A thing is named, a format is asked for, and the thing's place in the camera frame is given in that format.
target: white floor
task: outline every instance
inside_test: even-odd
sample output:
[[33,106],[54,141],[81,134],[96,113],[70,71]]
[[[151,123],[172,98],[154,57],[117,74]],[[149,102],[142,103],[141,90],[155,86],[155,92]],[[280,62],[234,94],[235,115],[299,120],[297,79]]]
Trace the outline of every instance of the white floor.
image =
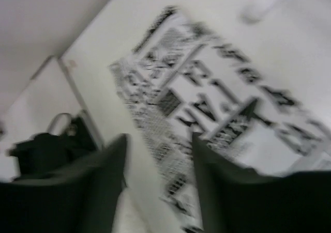
[[124,190],[119,198],[113,233],[150,233],[128,192]]

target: ceiling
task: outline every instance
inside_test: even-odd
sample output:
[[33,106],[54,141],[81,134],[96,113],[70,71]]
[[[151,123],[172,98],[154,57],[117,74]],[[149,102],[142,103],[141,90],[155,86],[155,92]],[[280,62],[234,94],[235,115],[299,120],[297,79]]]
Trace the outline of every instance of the ceiling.
[[109,0],[0,0],[0,115],[49,55],[60,56]]

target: white object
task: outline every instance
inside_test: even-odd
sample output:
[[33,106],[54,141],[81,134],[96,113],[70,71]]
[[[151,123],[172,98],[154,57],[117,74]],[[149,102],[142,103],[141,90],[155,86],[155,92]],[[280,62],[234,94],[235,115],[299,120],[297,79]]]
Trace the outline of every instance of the white object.
[[250,5],[245,7],[243,17],[249,22],[260,21],[281,1],[282,0],[253,0]]

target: newspaper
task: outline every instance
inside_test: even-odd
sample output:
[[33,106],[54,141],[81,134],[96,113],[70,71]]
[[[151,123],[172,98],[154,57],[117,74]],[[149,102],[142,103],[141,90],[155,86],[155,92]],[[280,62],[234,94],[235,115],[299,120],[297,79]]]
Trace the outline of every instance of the newspaper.
[[203,231],[192,131],[263,174],[331,169],[331,131],[237,47],[176,7],[165,8],[110,70],[163,178],[160,199],[186,232]]

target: white wall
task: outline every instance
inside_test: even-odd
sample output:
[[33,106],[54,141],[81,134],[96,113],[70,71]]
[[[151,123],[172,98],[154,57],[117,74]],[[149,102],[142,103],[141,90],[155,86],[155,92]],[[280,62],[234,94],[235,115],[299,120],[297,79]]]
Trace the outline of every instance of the white wall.
[[250,0],[112,0],[63,56],[103,138],[132,135],[129,186],[157,233],[180,232],[178,220],[158,198],[160,178],[129,113],[115,93],[107,66],[128,53],[166,5],[181,6],[251,57],[270,79],[282,81],[331,126],[331,0],[286,0],[259,24],[239,14]]
[[108,0],[0,0],[0,115],[49,55],[61,55]]

